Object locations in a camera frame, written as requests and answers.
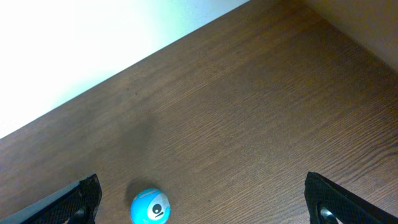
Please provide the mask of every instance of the black pupil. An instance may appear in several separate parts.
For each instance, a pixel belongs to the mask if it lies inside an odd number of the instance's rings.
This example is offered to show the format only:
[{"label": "black pupil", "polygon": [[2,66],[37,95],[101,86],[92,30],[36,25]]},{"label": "black pupil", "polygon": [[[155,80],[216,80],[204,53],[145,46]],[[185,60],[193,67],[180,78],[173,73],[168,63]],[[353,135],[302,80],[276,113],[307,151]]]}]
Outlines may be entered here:
[{"label": "black pupil", "polygon": [[154,207],[152,208],[152,211],[155,214],[159,214],[162,211],[162,206],[160,206],[159,204],[154,205]]}]

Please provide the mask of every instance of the white background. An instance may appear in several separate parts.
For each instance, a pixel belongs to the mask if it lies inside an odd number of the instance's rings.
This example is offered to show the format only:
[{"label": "white background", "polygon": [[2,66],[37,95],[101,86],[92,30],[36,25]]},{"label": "white background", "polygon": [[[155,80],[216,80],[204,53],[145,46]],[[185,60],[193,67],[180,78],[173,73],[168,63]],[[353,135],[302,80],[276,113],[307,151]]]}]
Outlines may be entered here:
[{"label": "white background", "polygon": [[246,1],[1,1],[0,138]]}]

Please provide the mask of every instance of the blue and white ball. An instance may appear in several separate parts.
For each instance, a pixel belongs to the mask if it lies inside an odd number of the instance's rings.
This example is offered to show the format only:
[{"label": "blue and white ball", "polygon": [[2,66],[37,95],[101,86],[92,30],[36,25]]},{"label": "blue and white ball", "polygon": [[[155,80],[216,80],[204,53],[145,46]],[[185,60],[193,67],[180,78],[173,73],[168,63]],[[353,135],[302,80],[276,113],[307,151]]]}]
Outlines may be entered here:
[{"label": "blue and white ball", "polygon": [[169,200],[159,189],[147,189],[139,193],[130,209],[133,224],[164,224],[170,213]]}]

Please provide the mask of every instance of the beige wall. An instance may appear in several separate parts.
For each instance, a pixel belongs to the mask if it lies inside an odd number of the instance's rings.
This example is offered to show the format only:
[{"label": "beige wall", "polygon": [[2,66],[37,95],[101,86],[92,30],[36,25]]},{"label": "beige wall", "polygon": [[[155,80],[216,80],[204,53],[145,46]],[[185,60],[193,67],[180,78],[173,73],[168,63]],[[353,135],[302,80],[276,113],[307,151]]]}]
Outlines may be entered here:
[{"label": "beige wall", "polygon": [[398,71],[398,0],[305,0]]}]

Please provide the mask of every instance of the wooden table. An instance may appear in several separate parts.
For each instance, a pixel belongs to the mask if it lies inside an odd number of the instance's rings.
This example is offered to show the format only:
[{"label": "wooden table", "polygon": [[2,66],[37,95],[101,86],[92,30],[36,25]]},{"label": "wooden table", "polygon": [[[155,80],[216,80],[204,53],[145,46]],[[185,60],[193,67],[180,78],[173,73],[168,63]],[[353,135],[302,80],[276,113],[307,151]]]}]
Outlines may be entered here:
[{"label": "wooden table", "polygon": [[98,223],[150,186],[169,223],[308,223],[308,171],[397,216],[397,90],[300,1],[253,0],[2,139],[0,218],[97,173]]}]

